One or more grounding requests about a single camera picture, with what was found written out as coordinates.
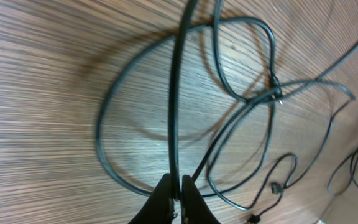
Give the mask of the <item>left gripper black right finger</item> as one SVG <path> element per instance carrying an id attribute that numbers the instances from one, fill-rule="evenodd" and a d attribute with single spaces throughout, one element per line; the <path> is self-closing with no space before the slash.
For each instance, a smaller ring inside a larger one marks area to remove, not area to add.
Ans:
<path id="1" fill-rule="evenodd" d="M 219 224 L 189 175 L 182 177 L 181 222 L 183 224 Z"/>

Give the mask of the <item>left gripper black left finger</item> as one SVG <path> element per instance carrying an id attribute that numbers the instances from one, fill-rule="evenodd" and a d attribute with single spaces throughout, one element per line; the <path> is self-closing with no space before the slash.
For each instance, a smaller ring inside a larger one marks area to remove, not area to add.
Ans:
<path id="1" fill-rule="evenodd" d="M 174 219 L 171 192 L 171 175 L 164 174 L 144 206 L 129 224 L 171 224 Z"/>

